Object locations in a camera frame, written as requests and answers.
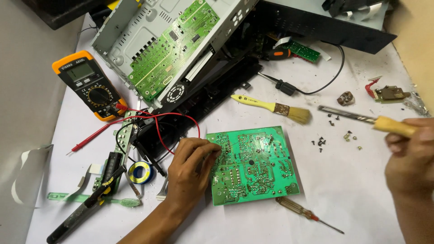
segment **green circuit board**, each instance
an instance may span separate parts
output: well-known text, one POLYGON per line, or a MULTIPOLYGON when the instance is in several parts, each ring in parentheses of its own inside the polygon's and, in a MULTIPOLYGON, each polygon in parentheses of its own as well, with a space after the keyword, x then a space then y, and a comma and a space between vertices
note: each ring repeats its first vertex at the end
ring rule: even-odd
POLYGON ((219 19, 205 0, 194 1, 161 37, 141 49, 129 79, 146 101, 170 83, 219 19))
POLYGON ((319 55, 321 54, 311 48, 308 48, 294 41, 290 41, 289 43, 282 45, 282 47, 291 50, 291 53, 296 54, 313 63, 315 63, 318 60, 319 55))
MULTIPOLYGON (((136 111, 126 111, 126 112, 125 112, 125 118, 130 117, 130 116, 135 116, 136 113, 137 113, 136 111)), ((124 121, 122 122, 122 126, 125 126, 125 125, 127 125, 127 124, 129 124, 129 123, 131 123, 131 119, 124 120, 124 121)), ((132 128, 133 128, 133 125, 129 125, 129 126, 123 128, 122 131, 119 132, 118 138, 116 139, 116 140, 119 142, 119 144, 121 145, 121 147, 122 147, 122 149, 123 149, 124 151, 126 151, 126 147, 128 146, 128 142, 129 142, 130 137, 131 137, 132 128)), ((113 132, 113 135, 116 136, 116 133, 117 133, 117 132, 118 132, 118 131, 115 130, 115 131, 113 132)), ((118 147, 117 144, 116 144, 116 148, 114 149, 113 152, 119 152, 119 153, 122 153, 122 154, 123 154, 123 152, 121 151, 121 149, 118 147)), ((104 180, 105 177, 107 177, 107 176, 111 176, 111 175, 115 172, 114 169, 110 169, 111 167, 110 167, 110 165, 107 165, 107 163, 108 163, 108 162, 107 162, 107 160, 106 160, 105 163, 104 163, 104 170, 102 171, 103 173, 102 173, 102 175, 101 175, 100 177, 97 177, 97 178, 95 179, 95 182, 94 182, 93 187, 92 187, 92 191, 95 191, 96 189, 98 189, 98 187, 99 187, 102 183, 104 183, 103 180, 104 180), (104 172, 106 172, 105 169, 106 169, 107 167, 109 167, 109 170, 107 170, 107 174, 105 174, 104 172)), ((118 180, 116 181, 114 187, 112 187, 112 188, 113 188, 113 191, 111 191, 111 192, 109 193, 109 195, 113 195, 113 194, 115 194, 115 193, 117 192, 120 180, 121 180, 121 177, 118 178, 118 180)))
POLYGON ((300 193, 281 126, 207 139, 222 147, 210 173, 214 206, 300 193))

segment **multimeter rotary dial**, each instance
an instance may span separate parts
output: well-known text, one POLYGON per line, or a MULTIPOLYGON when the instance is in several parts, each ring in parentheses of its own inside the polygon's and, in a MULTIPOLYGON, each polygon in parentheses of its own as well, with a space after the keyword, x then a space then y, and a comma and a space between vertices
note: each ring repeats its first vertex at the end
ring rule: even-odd
POLYGON ((107 103, 113 100, 112 93, 104 86, 92 87, 87 92, 89 102, 93 105, 107 105, 107 103))

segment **white work surface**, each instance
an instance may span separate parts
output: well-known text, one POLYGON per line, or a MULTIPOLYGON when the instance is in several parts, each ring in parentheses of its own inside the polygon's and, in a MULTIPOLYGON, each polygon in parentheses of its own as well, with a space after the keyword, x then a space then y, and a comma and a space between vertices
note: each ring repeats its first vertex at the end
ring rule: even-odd
MULTIPOLYGON (((116 89, 132 108, 136 108, 137 97, 126 89, 121 80, 89 47, 94 34, 94 30, 83 32, 78 50, 86 49, 94 54, 116 89)), ((298 58, 261 62, 262 72, 291 82, 306 92, 317 90, 330 81, 341 64, 341 55, 336 47, 328 44, 320 46, 332 60, 326 62, 320 59, 315 65, 298 58)), ((290 198, 312 210, 323 221, 344 231, 345 235, 319 222, 296 215, 276 203, 274 198, 215 207, 210 190, 207 190, 205 197, 170 238, 169 243, 404 243, 384 177, 384 169, 390 156, 383 140, 386 134, 374 131, 370 125, 361 122, 345 118, 337 121, 335 116, 329 118, 326 113, 317 111, 316 107, 321 104, 368 116, 390 116, 397 120, 416 117, 414 111, 405 108, 401 103, 375 103, 365 91, 368 78, 379 75, 383 75, 383 78, 373 89, 396 85, 409 91, 412 89, 411 80, 391 44, 377 55, 348 48, 344 50, 346 61, 340 76, 315 95, 304 96, 296 93, 289 97, 259 76, 250 81, 252 87, 248 90, 239 89, 235 92, 265 102, 309 108, 313 115, 310 124, 299 125, 266 109, 239 104, 229 98, 200 121, 199 125, 201 138, 213 132, 281 125, 289 138, 288 144, 293 151, 291 158, 301 179, 299 184, 302 193, 290 198), (337 103, 336 99, 345 91, 354 94, 355 105, 343 108, 337 103), (334 127, 329 124, 329 120, 334 122, 334 127), (357 141, 345 141, 343 136, 348 130, 353 132, 352 136, 357 136, 357 141), (311 143, 312 140, 317 142, 321 136, 327 140, 327 144, 322 146, 322 153, 317 145, 313 146, 311 143)), ((49 192, 72 191, 90 164, 104 163, 109 152, 115 149, 113 130, 120 125, 111 126, 80 151, 65 156, 75 144, 104 124, 70 88, 66 89, 54 133, 52 157, 36 204, 42 208, 33 213, 27 244, 45 243, 48 235, 80 205, 76 202, 57 204, 47 200, 46 196, 49 192)), ((197 129, 192 128, 188 136, 197 137, 197 129)), ((136 150, 130 155, 139 159, 136 150)), ((169 155, 161 163, 164 170, 168 168, 171 160, 172 156, 169 155)), ((92 175, 83 194, 91 194, 95 176, 92 175)), ((126 208, 119 204, 104 204, 63 243, 116 243, 160 203, 155 199, 155 195, 160 191, 163 181, 160 175, 156 175, 150 183, 138 186, 144 196, 142 206, 126 208)), ((115 196, 115 199, 123 198, 135 198, 124 177, 115 196)))

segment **multimeter display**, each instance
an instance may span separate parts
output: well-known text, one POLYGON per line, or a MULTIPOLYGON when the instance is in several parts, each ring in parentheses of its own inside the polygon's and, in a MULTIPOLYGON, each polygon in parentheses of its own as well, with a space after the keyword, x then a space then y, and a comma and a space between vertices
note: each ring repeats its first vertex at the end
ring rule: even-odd
POLYGON ((74 67, 72 69, 69 69, 66 72, 74 81, 81 80, 85 77, 88 77, 91 74, 94 74, 95 72, 92 70, 92 68, 87 64, 80 64, 77 67, 74 67))
POLYGON ((117 103, 127 105, 93 56, 80 51, 53 63, 53 70, 92 110, 95 116, 108 121, 124 113, 117 103))

